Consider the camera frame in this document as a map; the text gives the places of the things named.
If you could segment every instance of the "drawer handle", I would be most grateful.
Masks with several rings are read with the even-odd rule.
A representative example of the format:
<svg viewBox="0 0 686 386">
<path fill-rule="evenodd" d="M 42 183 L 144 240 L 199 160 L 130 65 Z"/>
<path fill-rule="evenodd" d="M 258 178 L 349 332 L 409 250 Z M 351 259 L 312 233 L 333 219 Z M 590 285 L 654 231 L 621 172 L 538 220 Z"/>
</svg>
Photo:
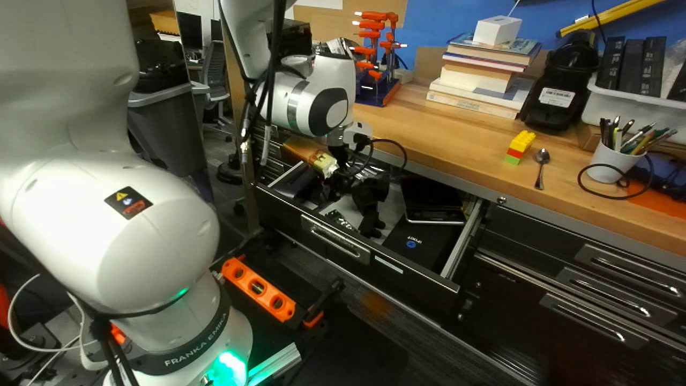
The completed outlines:
<svg viewBox="0 0 686 386">
<path fill-rule="evenodd" d="M 637 280 L 641 280 L 641 283 L 645 283 L 645 285 L 654 285 L 654 287 L 657 287 L 660 291 L 670 294 L 672 298 L 681 298 L 681 291 L 679 291 L 674 285 L 660 283 L 660 280 L 650 280 L 650 278 L 641 276 L 639 272 L 632 272 L 632 270 L 628 270 L 628 269 L 624 269 L 624 267 L 616 267 L 616 263 L 612 263 L 612 262 L 608 262 L 608 259 L 605 259 L 605 257 L 597 257 L 597 256 L 592 257 L 592 262 L 597 263 L 597 267 L 605 267 L 605 269 L 608 269 L 608 270 L 621 272 L 621 275 L 626 275 L 626 276 L 632 276 L 632 278 L 637 278 Z"/>
<path fill-rule="evenodd" d="M 356 246 L 351 246 L 342 235 L 323 229 L 323 228 L 310 228 L 310 233 L 318 240 L 323 240 L 326 244 L 339 248 L 340 254 L 353 257 L 353 259 L 361 259 L 359 250 Z"/>
<path fill-rule="evenodd" d="M 381 257 L 372 257 L 376 263 L 385 267 L 387 270 L 396 272 L 396 275 L 405 275 L 403 269 L 398 269 L 396 263 L 387 262 L 387 259 L 381 259 Z"/>
<path fill-rule="evenodd" d="M 565 320 L 571 320 L 602 337 L 608 337 L 621 345 L 628 345 L 628 347 L 635 347 L 639 350 L 641 345 L 646 344 L 645 337 L 639 337 L 639 334 L 629 334 L 629 332 L 621 332 L 621 331 L 614 331 L 612 327 L 608 327 L 608 321 L 602 321 L 597 316 L 590 314 L 590 312 L 583 312 L 579 309 L 576 304 L 570 304 L 570 303 L 561 303 L 557 297 L 543 297 L 548 298 L 548 309 L 553 309 L 554 314 L 558 314 L 561 317 Z"/>
<path fill-rule="evenodd" d="M 612 303 L 618 303 L 618 304 L 624 304 L 624 306 L 641 314 L 641 316 L 646 317 L 646 320 L 651 317 L 650 309 L 641 306 L 639 303 L 632 303 L 632 301 L 616 298 L 616 297 L 612 297 L 612 294 L 599 291 L 597 287 L 593 287 L 592 283 L 586 283 L 586 280 L 583 280 L 583 278 L 571 278 L 571 283 L 579 285 L 579 287 L 583 287 L 583 289 L 586 289 L 586 291 L 592 291 L 592 294 L 595 294 L 595 297 L 602 297 L 602 298 L 608 298 L 608 301 L 612 301 Z"/>
</svg>

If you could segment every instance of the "sticker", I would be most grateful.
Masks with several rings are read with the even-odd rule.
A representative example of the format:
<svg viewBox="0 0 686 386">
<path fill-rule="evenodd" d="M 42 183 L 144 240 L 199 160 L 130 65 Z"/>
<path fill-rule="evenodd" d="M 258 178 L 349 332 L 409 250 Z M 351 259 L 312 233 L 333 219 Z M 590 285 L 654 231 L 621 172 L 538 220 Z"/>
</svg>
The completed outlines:
<svg viewBox="0 0 686 386">
<path fill-rule="evenodd" d="M 119 212 L 123 219 L 133 219 L 135 214 L 144 212 L 145 209 L 150 209 L 152 204 L 137 194 L 133 186 L 123 186 L 119 191 L 116 191 L 114 195 L 109 195 L 104 199 L 116 212 Z"/>
<path fill-rule="evenodd" d="M 554 106 L 567 110 L 573 101 L 573 92 L 570 90 L 558 90 L 558 87 L 541 87 L 538 94 L 538 101 L 541 106 Z"/>
</svg>

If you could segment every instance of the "pen holder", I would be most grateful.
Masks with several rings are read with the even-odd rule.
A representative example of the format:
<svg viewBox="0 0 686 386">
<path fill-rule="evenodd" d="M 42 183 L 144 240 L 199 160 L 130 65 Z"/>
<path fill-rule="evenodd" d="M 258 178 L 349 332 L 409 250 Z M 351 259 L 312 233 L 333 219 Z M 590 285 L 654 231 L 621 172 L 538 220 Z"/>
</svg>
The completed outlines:
<svg viewBox="0 0 686 386">
<path fill-rule="evenodd" d="M 632 165 L 637 165 L 643 155 L 624 155 L 618 151 L 607 148 L 602 141 L 597 141 L 597 148 L 593 153 L 593 158 L 590 163 L 586 175 L 602 183 L 612 185 L 616 183 Z"/>
</svg>

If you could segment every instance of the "white cable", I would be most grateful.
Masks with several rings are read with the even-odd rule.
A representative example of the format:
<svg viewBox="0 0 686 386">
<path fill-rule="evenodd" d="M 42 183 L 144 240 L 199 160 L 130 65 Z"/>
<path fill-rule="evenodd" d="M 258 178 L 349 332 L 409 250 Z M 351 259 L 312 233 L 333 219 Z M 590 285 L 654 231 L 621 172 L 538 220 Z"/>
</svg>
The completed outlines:
<svg viewBox="0 0 686 386">
<path fill-rule="evenodd" d="M 28 379 L 25 386 L 32 386 L 32 383 L 41 378 L 41 374 L 42 374 L 56 358 L 59 358 L 64 351 L 70 350 L 70 345 L 73 345 L 75 341 L 79 341 L 79 337 L 73 337 L 62 350 L 53 351 L 53 353 L 42 363 L 42 367 Z"/>
<path fill-rule="evenodd" d="M 512 5 L 512 8 L 510 8 L 508 18 L 515 13 L 515 8 L 519 7 L 519 2 L 521 2 L 521 0 L 517 0 L 517 2 Z"/>
<path fill-rule="evenodd" d="M 70 298 L 70 303 L 76 306 L 76 312 L 79 312 L 79 360 L 81 360 L 81 367 L 85 369 L 85 371 L 98 371 L 98 369 L 104 369 L 106 367 L 106 360 L 101 360 L 101 363 L 91 363 L 89 358 L 87 358 L 87 353 L 85 353 L 85 345 L 93 345 L 93 344 L 98 344 L 98 341 L 87 341 L 87 344 L 84 344 L 84 331 L 85 331 L 85 312 L 84 312 L 84 306 L 81 306 L 81 303 L 73 297 L 73 294 L 69 294 L 66 291 L 66 297 Z"/>
<path fill-rule="evenodd" d="M 34 283 L 38 276 L 41 276 L 41 275 L 29 276 L 29 278 L 24 280 L 24 283 L 17 287 L 17 291 L 13 294 L 13 298 L 10 298 L 10 303 L 9 303 L 9 309 L 5 309 L 5 328 L 9 328 L 9 334 L 17 341 L 17 345 L 20 345 L 20 347 L 25 347 L 25 350 L 29 350 L 29 351 L 59 353 L 59 351 L 64 351 L 64 350 L 73 350 L 73 347 L 69 347 L 69 345 L 62 345 L 62 347 L 38 347 L 38 345 L 29 345 L 29 344 L 25 344 L 25 341 L 17 334 L 17 331 L 14 331 L 14 321 L 13 321 L 14 303 L 17 303 L 17 298 L 18 298 L 18 294 L 20 294 L 29 283 Z"/>
</svg>

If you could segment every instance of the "wooden workbench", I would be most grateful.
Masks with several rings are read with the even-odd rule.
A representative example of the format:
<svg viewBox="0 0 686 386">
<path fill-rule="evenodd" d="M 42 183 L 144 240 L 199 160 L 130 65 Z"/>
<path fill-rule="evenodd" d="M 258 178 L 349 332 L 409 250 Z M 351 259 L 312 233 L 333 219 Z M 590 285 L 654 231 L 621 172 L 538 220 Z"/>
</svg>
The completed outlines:
<svg viewBox="0 0 686 386">
<path fill-rule="evenodd" d="M 592 155 L 576 146 L 573 136 L 538 134 L 521 165 L 510 165 L 503 155 L 510 140 L 524 128 L 522 122 L 429 104 L 423 92 L 423 86 L 403 86 L 385 107 L 356 106 L 353 119 L 368 125 L 372 138 L 403 143 L 411 163 L 645 243 L 686 262 L 686 219 L 579 188 L 576 174 Z M 543 191 L 534 188 L 538 165 L 531 155 L 538 148 L 548 148 L 553 158 L 543 167 Z"/>
</svg>

